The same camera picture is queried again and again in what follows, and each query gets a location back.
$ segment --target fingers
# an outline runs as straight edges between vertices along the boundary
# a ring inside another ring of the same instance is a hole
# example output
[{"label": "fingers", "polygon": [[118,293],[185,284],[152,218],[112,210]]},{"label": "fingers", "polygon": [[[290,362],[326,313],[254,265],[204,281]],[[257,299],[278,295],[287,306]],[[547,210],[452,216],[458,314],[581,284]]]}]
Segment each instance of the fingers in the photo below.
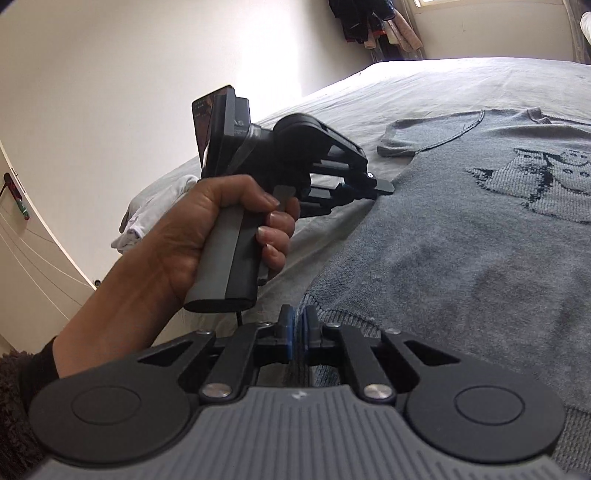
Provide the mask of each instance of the fingers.
[{"label": "fingers", "polygon": [[296,221],[287,212],[271,212],[267,215],[267,226],[282,230],[291,238],[296,230]]},{"label": "fingers", "polygon": [[271,245],[284,255],[290,248],[290,237],[282,230],[268,226],[260,226],[256,232],[256,240],[261,245]]},{"label": "fingers", "polygon": [[203,195],[217,207],[241,203],[252,212],[269,212],[279,206],[279,200],[265,192],[250,175],[204,179],[193,187],[189,195]]},{"label": "fingers", "polygon": [[272,245],[265,245],[262,249],[262,260],[271,270],[279,272],[285,267],[285,255]]},{"label": "fingers", "polygon": [[297,220],[300,218],[300,201],[295,197],[290,198],[285,204],[285,211]]}]

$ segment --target fingernail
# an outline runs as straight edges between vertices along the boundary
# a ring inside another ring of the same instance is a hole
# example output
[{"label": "fingernail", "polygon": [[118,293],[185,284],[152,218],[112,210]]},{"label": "fingernail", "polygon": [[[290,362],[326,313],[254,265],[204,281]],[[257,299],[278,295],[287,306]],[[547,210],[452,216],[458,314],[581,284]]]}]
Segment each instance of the fingernail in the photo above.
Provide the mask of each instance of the fingernail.
[{"label": "fingernail", "polygon": [[281,220],[281,214],[279,212],[271,212],[269,214],[269,221],[271,223],[276,222],[276,221],[280,221]]},{"label": "fingernail", "polygon": [[260,226],[259,229],[258,229],[259,238],[261,240],[268,239],[269,234],[271,233],[272,230],[273,230],[272,228],[269,228],[267,226]]},{"label": "fingernail", "polygon": [[270,193],[265,192],[265,198],[267,199],[267,202],[273,204],[275,207],[279,207],[280,201],[277,200],[273,195],[271,195]]},{"label": "fingernail", "polygon": [[273,257],[276,257],[279,254],[279,250],[277,250],[273,245],[266,244],[265,248]]}]

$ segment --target gray sweater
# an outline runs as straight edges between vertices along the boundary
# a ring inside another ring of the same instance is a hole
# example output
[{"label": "gray sweater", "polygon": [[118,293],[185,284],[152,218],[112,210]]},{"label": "gray sweater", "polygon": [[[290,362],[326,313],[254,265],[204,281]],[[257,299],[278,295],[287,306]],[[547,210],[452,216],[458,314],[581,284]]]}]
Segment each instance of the gray sweater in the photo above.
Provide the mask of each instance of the gray sweater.
[{"label": "gray sweater", "polygon": [[533,374],[567,407],[557,461],[591,472],[591,124],[539,109],[402,120],[378,153],[414,159],[300,310]]}]

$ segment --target metal screw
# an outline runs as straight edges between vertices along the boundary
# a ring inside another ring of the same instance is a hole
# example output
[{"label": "metal screw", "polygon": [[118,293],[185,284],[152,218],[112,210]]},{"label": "metal screw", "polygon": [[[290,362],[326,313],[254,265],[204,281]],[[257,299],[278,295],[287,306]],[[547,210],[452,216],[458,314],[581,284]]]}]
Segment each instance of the metal screw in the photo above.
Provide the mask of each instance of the metal screw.
[{"label": "metal screw", "polygon": [[201,392],[209,398],[225,398],[232,393],[232,389],[225,383],[208,383]]},{"label": "metal screw", "polygon": [[363,394],[374,400],[385,400],[386,398],[391,397],[393,393],[394,391],[391,387],[381,383],[372,383],[366,385],[363,389]]}]

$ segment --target circular pad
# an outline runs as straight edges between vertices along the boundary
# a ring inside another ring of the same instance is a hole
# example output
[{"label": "circular pad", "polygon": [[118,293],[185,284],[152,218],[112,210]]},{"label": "circular pad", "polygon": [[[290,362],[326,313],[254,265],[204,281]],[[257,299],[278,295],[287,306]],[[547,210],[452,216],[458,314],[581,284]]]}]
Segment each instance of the circular pad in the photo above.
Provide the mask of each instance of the circular pad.
[{"label": "circular pad", "polygon": [[501,387],[467,388],[456,396],[456,408],[468,420],[483,425],[504,425],[523,412],[523,400]]},{"label": "circular pad", "polygon": [[560,399],[545,385],[471,358],[422,369],[405,416],[436,449],[476,463],[551,453],[565,421]]},{"label": "circular pad", "polygon": [[115,425],[130,419],[142,401],[124,387],[96,387],[81,393],[72,402],[74,415],[94,425]]}]

